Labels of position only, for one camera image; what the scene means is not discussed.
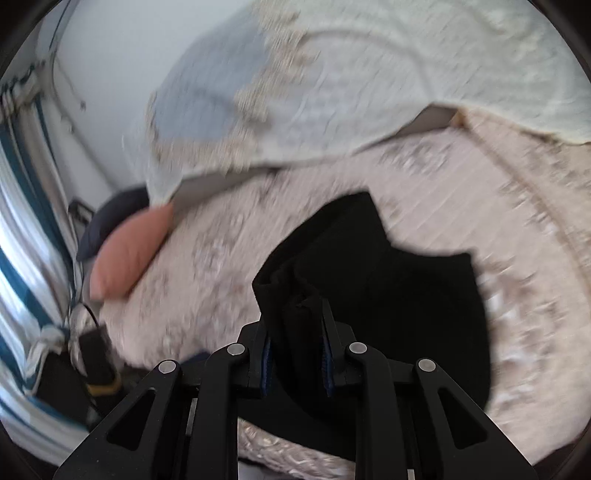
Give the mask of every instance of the dark blue pillow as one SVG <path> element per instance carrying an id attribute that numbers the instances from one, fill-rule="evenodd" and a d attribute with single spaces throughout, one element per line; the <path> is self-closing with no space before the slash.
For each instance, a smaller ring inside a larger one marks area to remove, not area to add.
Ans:
<path id="1" fill-rule="evenodd" d="M 86 227 L 78 244 L 76 260 L 83 262 L 95 257 L 113 230 L 125 219 L 149 206 L 150 199 L 145 186 L 115 195 L 95 213 Z"/>

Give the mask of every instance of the curtain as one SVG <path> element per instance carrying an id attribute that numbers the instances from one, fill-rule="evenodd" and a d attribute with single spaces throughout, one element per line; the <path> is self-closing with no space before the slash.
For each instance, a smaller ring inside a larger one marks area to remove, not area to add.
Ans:
<path id="1" fill-rule="evenodd" d="M 47 354 L 66 348 L 82 273 L 34 69 L 0 92 L 0 420 L 59 465 L 87 433 L 35 392 Z"/>

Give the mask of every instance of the mattress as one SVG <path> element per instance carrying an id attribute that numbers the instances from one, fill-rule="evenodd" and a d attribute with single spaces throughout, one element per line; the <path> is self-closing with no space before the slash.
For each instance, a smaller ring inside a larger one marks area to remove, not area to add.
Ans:
<path id="1" fill-rule="evenodd" d="M 396 244 L 472 252 L 491 334 L 488 415 L 531 463 L 571 442 L 591 416 L 591 147 L 477 111 L 462 126 L 265 173 L 188 211 L 129 298 L 103 306 L 118 354 L 153 368 L 236 341 L 258 320 L 251 281 L 273 248 L 326 202 L 369 189 Z M 245 422 L 239 452 L 300 478 L 353 478 L 352 463 Z"/>

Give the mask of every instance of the white blanket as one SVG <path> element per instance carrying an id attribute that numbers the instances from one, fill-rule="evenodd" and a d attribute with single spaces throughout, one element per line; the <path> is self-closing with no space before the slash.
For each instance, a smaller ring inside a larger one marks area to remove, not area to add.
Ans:
<path id="1" fill-rule="evenodd" d="M 431 103 L 591 140 L 591 85 L 526 0 L 259 0 L 189 48 L 125 145 L 159 203 L 183 176 L 358 152 Z"/>

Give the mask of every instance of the pillow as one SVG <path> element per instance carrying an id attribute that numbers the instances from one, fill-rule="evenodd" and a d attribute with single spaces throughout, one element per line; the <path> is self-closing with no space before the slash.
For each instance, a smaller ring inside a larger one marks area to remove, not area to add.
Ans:
<path id="1" fill-rule="evenodd" d="M 90 298 L 125 297 L 141 278 L 173 220 L 173 204 L 142 210 L 119 225 L 105 241 L 90 274 Z"/>
<path id="2" fill-rule="evenodd" d="M 149 206 L 150 200 L 145 186 L 115 195 L 95 213 L 86 227 L 78 244 L 76 260 L 83 262 L 94 257 L 107 237 L 121 222 Z"/>

